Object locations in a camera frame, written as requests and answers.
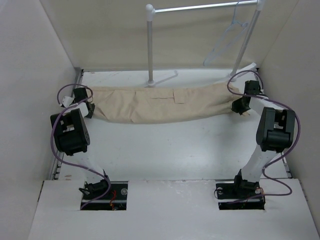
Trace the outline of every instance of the beige pants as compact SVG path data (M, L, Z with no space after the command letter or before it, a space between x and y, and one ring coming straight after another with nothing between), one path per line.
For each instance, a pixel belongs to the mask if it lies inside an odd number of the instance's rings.
M228 91L226 83L195 88L91 89L94 115L113 123L160 124L207 118L230 113L232 102L239 98Z

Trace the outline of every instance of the beige wall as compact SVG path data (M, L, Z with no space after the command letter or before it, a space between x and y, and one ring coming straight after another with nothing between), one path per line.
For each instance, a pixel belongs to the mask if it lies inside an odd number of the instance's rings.
M75 71L39 0L3 2L0 239L26 240L52 161L50 115L59 111L56 92L74 81Z
M260 64L298 0L267 0L242 66ZM146 4L156 9L234 2L232 0L41 0L73 65L90 69L146 69ZM250 21L255 6L239 7ZM233 8L162 13L154 26L154 65L199 68L229 26ZM233 66L241 41L214 67Z
M266 93L291 106L301 138L288 157L320 230L320 1L299 0L261 66Z

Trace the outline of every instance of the folded garment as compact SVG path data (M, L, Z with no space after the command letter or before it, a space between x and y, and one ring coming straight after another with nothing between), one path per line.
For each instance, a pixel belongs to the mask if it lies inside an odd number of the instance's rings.
M228 91L225 82L193 88L90 88L94 115L113 123L160 124L207 118L230 113L232 102L240 98ZM230 88L239 92L232 85Z

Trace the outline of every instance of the beige cloth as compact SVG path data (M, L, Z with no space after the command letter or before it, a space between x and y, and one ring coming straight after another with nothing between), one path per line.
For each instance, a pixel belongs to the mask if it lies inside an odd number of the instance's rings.
M159 124L207 118L231 112L232 102L239 98L228 91L226 83L195 88L91 89L94 115L113 123Z

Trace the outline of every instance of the vertical rack pole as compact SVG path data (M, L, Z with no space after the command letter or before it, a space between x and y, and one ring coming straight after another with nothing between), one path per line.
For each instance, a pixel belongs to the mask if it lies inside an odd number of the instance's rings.
M146 29L147 29L147 45L148 45L148 73L149 80L147 84L149 86L155 85L154 81L154 69L153 69L153 47L152 47L152 21L155 15L155 9L151 4L145 6L146 10Z
M241 63L241 60L245 54L245 51L247 49L247 46L248 46L248 43L250 41L250 38L252 36L252 33L254 31L254 28L256 26L256 23L258 21L258 18L259 18L259 15L262 11L262 8L265 4L265 0L258 0L258 3L256 5L256 9L255 9L255 12L253 14L253 17L252 17L252 20L250 22L250 25L248 27L248 30L246 32L246 35L245 35L245 38L244 38L244 41L243 41L243 44L240 48L240 51L239 51L239 54L238 54L238 57L236 58L236 61L234 63L234 66L233 66L233 69L232 69L232 72L230 73L230 77L232 77L233 75L235 75L237 73L237 70L239 68L239 65Z

